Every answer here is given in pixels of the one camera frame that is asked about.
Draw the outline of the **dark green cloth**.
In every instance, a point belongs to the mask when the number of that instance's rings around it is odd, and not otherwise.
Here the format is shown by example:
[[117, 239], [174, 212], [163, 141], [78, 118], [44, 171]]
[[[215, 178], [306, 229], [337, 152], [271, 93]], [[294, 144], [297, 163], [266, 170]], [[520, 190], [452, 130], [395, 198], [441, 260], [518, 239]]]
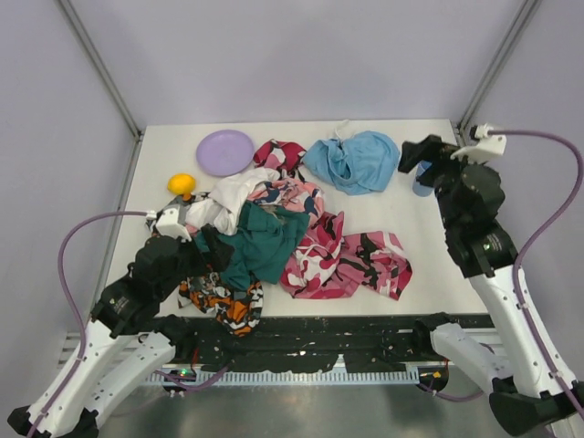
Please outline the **dark green cloth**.
[[233, 248], [226, 269], [217, 273], [220, 281], [233, 290], [245, 290], [256, 282], [277, 283], [308, 225], [306, 213], [278, 205], [264, 209], [252, 202], [244, 204], [234, 235], [208, 224], [212, 237]]

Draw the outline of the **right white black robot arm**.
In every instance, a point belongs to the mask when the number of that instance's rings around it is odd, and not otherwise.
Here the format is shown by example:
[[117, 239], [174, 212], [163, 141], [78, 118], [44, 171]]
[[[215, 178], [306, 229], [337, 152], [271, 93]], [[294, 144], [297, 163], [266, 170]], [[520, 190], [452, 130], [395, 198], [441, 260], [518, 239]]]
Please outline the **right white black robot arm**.
[[433, 189], [448, 253], [484, 303], [506, 356], [468, 337], [445, 313], [416, 321], [415, 346], [458, 366], [513, 437], [583, 413], [583, 383], [555, 348], [528, 291], [522, 260], [534, 241], [517, 249], [496, 220], [506, 196], [488, 162], [503, 155], [508, 137], [527, 134], [475, 126], [475, 143], [464, 147], [430, 135], [404, 142], [398, 165], [409, 173], [428, 162], [416, 181]]

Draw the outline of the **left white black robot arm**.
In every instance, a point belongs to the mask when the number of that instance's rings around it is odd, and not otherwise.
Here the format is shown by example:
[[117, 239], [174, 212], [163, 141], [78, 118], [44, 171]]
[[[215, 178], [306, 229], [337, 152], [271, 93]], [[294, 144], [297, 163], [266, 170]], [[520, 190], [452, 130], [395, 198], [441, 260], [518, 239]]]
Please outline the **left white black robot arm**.
[[186, 279], [225, 270], [234, 249], [207, 225], [203, 241], [156, 235], [90, 312], [78, 346], [36, 402], [7, 422], [25, 437], [96, 437], [149, 375], [192, 346], [187, 324], [161, 317], [162, 303]]

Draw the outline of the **light blue cloth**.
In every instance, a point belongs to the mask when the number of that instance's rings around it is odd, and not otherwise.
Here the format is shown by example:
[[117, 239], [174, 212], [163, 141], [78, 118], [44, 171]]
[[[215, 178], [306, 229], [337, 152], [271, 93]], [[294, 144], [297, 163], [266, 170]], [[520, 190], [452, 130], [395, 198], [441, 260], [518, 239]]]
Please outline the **light blue cloth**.
[[396, 172], [401, 151], [388, 135], [375, 130], [347, 132], [337, 123], [328, 139], [306, 151], [302, 163], [312, 175], [347, 195], [384, 192]]

